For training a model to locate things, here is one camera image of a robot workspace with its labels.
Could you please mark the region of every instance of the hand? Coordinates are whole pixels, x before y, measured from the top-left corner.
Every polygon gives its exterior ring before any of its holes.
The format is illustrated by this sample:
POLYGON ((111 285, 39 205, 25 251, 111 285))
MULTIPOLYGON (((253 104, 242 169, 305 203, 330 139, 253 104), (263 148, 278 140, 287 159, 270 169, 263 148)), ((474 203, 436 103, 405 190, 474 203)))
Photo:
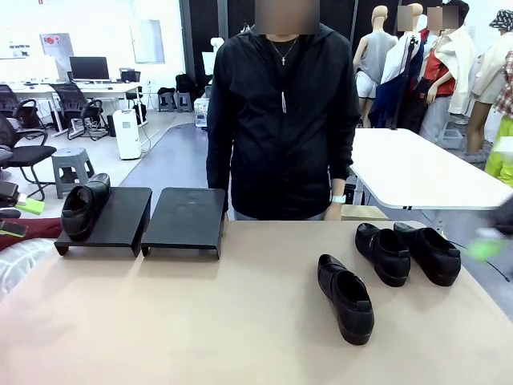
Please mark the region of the hand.
POLYGON ((342 219, 342 205, 340 203, 332 203, 326 210, 324 215, 325 221, 340 221, 342 219))
POLYGON ((436 94, 438 92, 438 86, 434 84, 431 86, 430 90, 427 92, 426 103, 432 104, 434 99, 436 98, 436 94))

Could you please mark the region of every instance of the black jacket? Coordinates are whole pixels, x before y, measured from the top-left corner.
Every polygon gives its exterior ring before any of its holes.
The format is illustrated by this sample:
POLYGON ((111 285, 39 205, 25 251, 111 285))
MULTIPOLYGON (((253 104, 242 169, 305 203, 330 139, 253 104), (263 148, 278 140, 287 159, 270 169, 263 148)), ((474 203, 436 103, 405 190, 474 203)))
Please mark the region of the black jacket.
POLYGON ((329 177, 346 179, 352 164, 360 112, 349 42, 321 25, 298 43, 296 67, 283 82, 269 42, 254 30, 217 52, 208 187, 228 191, 231 158, 233 208, 260 220, 322 213, 329 206, 329 177))

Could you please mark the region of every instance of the black loafer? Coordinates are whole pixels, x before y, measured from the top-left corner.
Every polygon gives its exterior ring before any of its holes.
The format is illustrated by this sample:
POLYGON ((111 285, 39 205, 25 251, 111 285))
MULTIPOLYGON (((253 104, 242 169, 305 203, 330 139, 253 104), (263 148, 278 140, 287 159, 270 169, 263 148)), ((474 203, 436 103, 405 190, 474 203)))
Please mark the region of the black loafer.
POLYGON ((353 345, 366 344, 374 328, 374 312, 362 280, 328 254, 319 257, 317 280, 337 311, 344 340, 353 345))
POLYGON ((411 257, 430 281, 439 286, 451 286, 456 281, 462 268, 460 252, 436 230, 396 223, 394 232, 408 245, 411 257))
POLYGON ((63 206, 63 230, 73 241, 87 239, 111 193, 111 179, 98 174, 84 186, 73 188, 63 206))
POLYGON ((355 243, 360 254, 374 264, 384 283, 393 287, 405 284, 410 273, 410 253, 393 230, 362 223, 356 230, 355 243))

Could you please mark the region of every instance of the white watch strap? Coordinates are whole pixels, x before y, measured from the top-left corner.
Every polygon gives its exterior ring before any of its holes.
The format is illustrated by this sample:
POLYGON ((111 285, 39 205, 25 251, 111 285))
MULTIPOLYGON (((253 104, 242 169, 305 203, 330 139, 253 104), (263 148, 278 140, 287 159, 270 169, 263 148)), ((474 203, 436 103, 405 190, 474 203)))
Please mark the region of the white watch strap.
POLYGON ((334 195, 331 197, 331 203, 340 203, 343 205, 345 203, 345 195, 334 195))

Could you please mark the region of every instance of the gray tank top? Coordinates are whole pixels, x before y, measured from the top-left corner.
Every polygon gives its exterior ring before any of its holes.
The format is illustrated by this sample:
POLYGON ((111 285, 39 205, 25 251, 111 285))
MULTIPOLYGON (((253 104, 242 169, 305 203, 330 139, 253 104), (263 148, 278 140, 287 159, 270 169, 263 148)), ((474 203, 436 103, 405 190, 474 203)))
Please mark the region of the gray tank top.
POLYGON ((360 68, 374 82, 380 84, 385 69, 386 54, 397 44, 397 40, 391 34, 381 30, 376 30, 366 37, 367 48, 362 56, 360 68))

